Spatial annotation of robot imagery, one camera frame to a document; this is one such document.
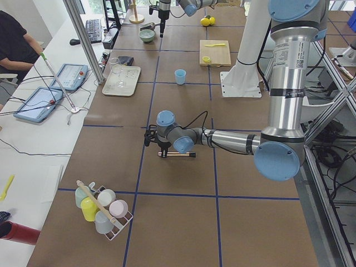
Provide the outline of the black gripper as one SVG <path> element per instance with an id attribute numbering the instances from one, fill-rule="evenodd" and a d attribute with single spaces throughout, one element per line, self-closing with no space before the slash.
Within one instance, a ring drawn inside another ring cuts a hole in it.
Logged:
<path id="1" fill-rule="evenodd" d="M 148 147 L 150 143 L 156 143 L 161 148 L 161 157 L 167 158 L 171 143 L 158 134 L 156 125 L 149 125 L 144 134 L 144 145 Z"/>

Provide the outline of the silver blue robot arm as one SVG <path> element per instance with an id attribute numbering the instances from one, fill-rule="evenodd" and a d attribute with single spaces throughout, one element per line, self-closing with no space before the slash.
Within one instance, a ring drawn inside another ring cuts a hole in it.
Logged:
<path id="1" fill-rule="evenodd" d="M 166 156 L 169 147 L 184 154 L 195 145 L 253 155 L 266 178 L 293 178 L 305 159 L 301 130 L 305 78 L 310 44 L 326 35 L 328 1 L 252 1 L 236 64 L 221 74 L 225 97 L 250 97 L 259 92 L 258 61 L 267 37 L 275 43 L 269 86 L 267 127 L 259 136 L 180 126 L 171 111 L 159 112 L 156 128 L 147 129 L 144 143 L 154 142 Z"/>

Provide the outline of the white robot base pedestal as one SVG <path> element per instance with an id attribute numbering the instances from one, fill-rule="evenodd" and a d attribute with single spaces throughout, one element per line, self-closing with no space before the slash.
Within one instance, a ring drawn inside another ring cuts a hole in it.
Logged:
<path id="1" fill-rule="evenodd" d="M 257 62 L 270 20 L 268 1 L 251 1 L 236 64 L 220 73 L 223 97 L 261 97 Z"/>

